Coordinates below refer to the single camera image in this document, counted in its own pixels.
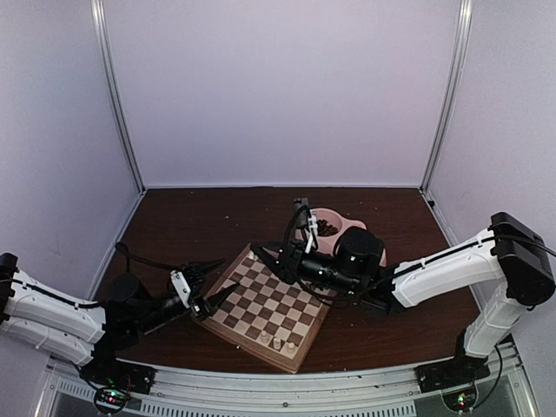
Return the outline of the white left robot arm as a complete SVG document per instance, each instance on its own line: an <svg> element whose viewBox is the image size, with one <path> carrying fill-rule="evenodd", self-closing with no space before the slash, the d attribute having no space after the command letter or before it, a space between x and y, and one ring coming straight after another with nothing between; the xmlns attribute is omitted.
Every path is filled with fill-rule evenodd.
<svg viewBox="0 0 556 417"><path fill-rule="evenodd" d="M17 266L17 257L1 255L2 331L79 366L90 368L107 386L119 384L124 365L115 353L135 346L186 314L203 321L237 289L231 284L204 298L205 274L220 261L192 262L169 272L171 289L152 296L130 271L116 277L105 301L85 301L43 285Z"/></svg>

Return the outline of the pink double bowl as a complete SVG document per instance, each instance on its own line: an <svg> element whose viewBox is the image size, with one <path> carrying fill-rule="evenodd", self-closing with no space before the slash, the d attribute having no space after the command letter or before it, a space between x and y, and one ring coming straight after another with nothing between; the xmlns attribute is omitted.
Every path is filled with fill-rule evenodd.
<svg viewBox="0 0 556 417"><path fill-rule="evenodd" d="M317 219L317 251L325 255L331 255L334 252L334 245L348 228L367 229L367 225L363 221L349 219L330 208L312 208L311 211Z"/></svg>

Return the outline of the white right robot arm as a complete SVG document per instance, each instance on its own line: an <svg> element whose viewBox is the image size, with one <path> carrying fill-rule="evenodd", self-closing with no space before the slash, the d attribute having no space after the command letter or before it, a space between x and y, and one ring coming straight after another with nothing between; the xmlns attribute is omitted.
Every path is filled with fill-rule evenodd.
<svg viewBox="0 0 556 417"><path fill-rule="evenodd" d="M308 240L291 238L296 222L291 219L281 241L256 242L251 250L280 281L299 284L323 301L388 315L456 289L498 282L480 315L462 332L457 355L446 364L446 377L453 383L465 382L525 311L555 293L548 260L552 250L506 212L492 215L488 228L460 245L388 266L381 265L383 241L363 228L348 228L326 255Z"/></svg>

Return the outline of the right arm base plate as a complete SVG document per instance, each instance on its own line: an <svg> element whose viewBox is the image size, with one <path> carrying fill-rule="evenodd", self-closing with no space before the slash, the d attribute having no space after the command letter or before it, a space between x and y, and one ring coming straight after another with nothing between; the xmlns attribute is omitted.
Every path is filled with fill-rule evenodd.
<svg viewBox="0 0 556 417"><path fill-rule="evenodd" d="M491 374L486 362L475 358L452 358L421 365L415 373L422 393L470 384Z"/></svg>

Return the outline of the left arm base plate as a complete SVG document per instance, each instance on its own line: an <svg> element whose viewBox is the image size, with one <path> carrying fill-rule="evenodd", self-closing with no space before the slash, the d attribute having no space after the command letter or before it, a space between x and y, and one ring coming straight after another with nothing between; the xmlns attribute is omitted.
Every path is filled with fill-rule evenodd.
<svg viewBox="0 0 556 417"><path fill-rule="evenodd" d="M115 387L133 394L150 394L156 371L152 367L114 361L109 364L89 363L79 368L80 376L103 387Z"/></svg>

